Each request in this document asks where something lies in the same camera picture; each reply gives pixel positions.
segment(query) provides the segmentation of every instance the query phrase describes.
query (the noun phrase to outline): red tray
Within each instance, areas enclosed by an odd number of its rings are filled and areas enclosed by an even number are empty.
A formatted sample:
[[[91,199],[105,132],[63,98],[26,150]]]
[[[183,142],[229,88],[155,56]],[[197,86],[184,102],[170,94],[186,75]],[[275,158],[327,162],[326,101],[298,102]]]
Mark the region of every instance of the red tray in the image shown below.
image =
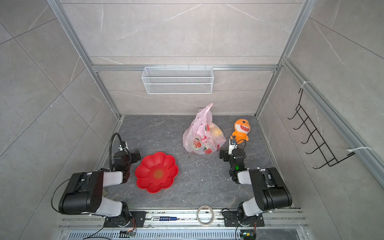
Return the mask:
[[[146,156],[136,168],[136,184],[140,189],[149,193],[158,193],[161,189],[172,186],[174,178],[179,173],[175,158],[163,152]]]

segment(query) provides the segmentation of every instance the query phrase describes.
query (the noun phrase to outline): black wire hook rack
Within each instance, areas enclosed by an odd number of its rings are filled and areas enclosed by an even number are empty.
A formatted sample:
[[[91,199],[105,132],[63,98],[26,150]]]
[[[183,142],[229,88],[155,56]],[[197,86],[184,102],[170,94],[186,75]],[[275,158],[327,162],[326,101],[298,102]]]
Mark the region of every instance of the black wire hook rack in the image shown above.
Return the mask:
[[[338,164],[340,163],[341,161],[353,156],[355,153],[354,152],[351,152],[349,153],[345,158],[343,158],[342,160],[337,160],[337,158],[335,157],[335,155],[333,154],[332,150],[329,148],[328,144],[326,143],[326,141],[324,140],[323,136],[321,135],[321,133],[319,132],[319,130],[317,129],[317,127],[313,124],[312,120],[310,119],[310,117],[308,116],[308,114],[306,113],[306,111],[304,110],[304,108],[301,106],[300,102],[301,102],[301,97],[303,96],[303,89],[301,88],[299,90],[299,94],[300,94],[300,99],[299,99],[299,104],[297,105],[297,107],[295,108],[296,112],[295,114],[293,115],[293,117],[291,118],[288,118],[289,120],[292,120],[296,115],[298,115],[301,120],[302,120],[302,124],[298,127],[298,128],[293,128],[294,130],[298,130],[299,128],[301,128],[303,125],[307,128],[308,132],[310,133],[310,135],[308,136],[308,139],[306,142],[301,142],[302,144],[307,144],[309,139],[312,137],[314,142],[316,143],[317,145],[317,148],[315,150],[313,150],[312,152],[305,152],[306,154],[312,154],[314,153],[316,150],[319,150],[322,154],[322,156],[324,157],[324,160],[325,160],[325,164],[321,165],[320,167],[314,167],[314,169],[320,169],[322,167],[324,167],[325,165],[328,165],[330,167],[332,167],[333,165],[335,164]],[[305,113],[305,116],[302,116],[300,113],[299,113],[299,110],[303,110],[303,112]],[[311,131],[306,123],[306,121],[310,121],[312,123],[312,125],[314,126],[314,130]],[[323,143],[319,144],[315,137],[313,136],[314,133],[317,133],[320,137],[321,137],[321,140]],[[328,148],[329,152],[331,153],[331,160],[327,160],[327,158],[325,157],[324,155],[324,150],[321,149],[321,147],[324,146],[326,148]]]

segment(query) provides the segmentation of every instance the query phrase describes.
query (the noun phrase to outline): red apple print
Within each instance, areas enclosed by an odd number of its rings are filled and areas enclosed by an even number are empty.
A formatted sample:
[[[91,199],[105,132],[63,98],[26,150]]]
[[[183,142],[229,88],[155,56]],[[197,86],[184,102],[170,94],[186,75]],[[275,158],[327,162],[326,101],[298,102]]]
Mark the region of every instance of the red apple print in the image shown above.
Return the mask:
[[[210,154],[210,153],[212,153],[212,149],[210,149],[210,148],[204,148],[204,153],[205,154]]]
[[[196,140],[193,142],[193,146],[196,147],[196,148],[201,147],[201,143],[199,142],[198,138],[196,138]]]

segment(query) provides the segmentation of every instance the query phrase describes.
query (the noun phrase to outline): wall tile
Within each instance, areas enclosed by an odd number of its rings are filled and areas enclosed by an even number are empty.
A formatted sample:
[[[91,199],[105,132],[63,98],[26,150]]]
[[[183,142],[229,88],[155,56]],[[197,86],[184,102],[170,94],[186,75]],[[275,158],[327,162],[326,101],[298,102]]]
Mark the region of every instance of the wall tile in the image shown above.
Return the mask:
[[[290,58],[384,159],[384,60],[311,19]]]
[[[292,120],[288,119],[295,113],[300,98],[299,89],[300,84],[283,70],[270,95],[270,100],[291,136],[337,230],[342,239],[381,239],[384,234],[384,223],[380,221],[384,214],[381,208],[384,190],[357,156],[352,156],[332,167],[313,169],[323,165],[324,158],[319,150],[310,155],[305,153],[315,150],[317,146],[313,138],[310,138],[307,144],[301,143],[307,140],[309,131],[304,126],[298,130],[293,129],[302,123],[298,115]],[[306,93],[301,97],[301,105],[319,129],[334,156],[338,160],[346,157],[348,153],[346,149],[349,146]],[[323,143],[319,141],[319,137],[316,136],[316,139],[319,144]],[[325,148],[322,150],[327,155],[327,150]]]
[[[260,123],[295,207],[303,210],[315,239],[341,240],[311,176],[274,106],[268,100]]]
[[[201,3],[199,0],[60,0],[61,3]],[[303,3],[303,0],[209,0],[208,3]]]
[[[87,127],[59,96],[0,157],[0,238],[21,235]]]
[[[384,57],[383,9],[381,0],[319,0],[311,18]]]
[[[103,143],[109,141],[109,134],[116,123],[116,117],[106,101],[103,102],[89,125]]]
[[[57,19],[16,40],[60,92],[85,68]]]
[[[55,19],[46,0],[3,0],[0,22],[15,37]]]
[[[145,91],[141,71],[99,72],[110,91]],[[214,91],[265,90],[271,71],[215,71]]]
[[[279,56],[92,57],[93,64],[277,64]]]
[[[91,123],[104,102],[103,95],[86,69],[63,91],[63,96],[87,124]]]
[[[214,114],[253,115],[264,91],[214,91],[212,94],[147,94],[110,91],[121,114],[193,114],[211,102]]]
[[[279,56],[301,5],[64,4],[63,8],[90,56]]]
[[[15,40],[0,45],[0,155],[60,94]]]
[[[1,25],[0,23],[0,43],[3,43],[9,39],[11,39],[12,36],[9,34],[9,32]]]
[[[26,239],[51,239],[58,220],[62,215],[51,209],[51,196],[57,186],[70,178],[75,172],[91,172],[96,165],[100,149],[104,147],[103,142],[96,136],[90,127],[85,131],[83,137],[71,153],[63,168],[58,173],[49,190],[45,194],[43,200],[34,212],[31,220],[23,231],[20,240]],[[66,184],[64,184],[55,194],[53,204],[58,208],[58,202],[64,192]]]

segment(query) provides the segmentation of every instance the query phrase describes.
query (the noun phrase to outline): plush toy mouth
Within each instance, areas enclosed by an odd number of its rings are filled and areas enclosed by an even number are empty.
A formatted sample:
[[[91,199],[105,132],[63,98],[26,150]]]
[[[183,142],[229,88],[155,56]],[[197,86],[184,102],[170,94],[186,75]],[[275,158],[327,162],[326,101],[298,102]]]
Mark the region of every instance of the plush toy mouth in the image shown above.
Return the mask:
[[[244,130],[244,131],[247,131],[247,132],[249,132],[249,130],[250,130],[250,128],[248,128],[248,127],[246,127],[246,126],[244,126],[244,125],[240,125],[240,128],[241,128],[242,130]]]

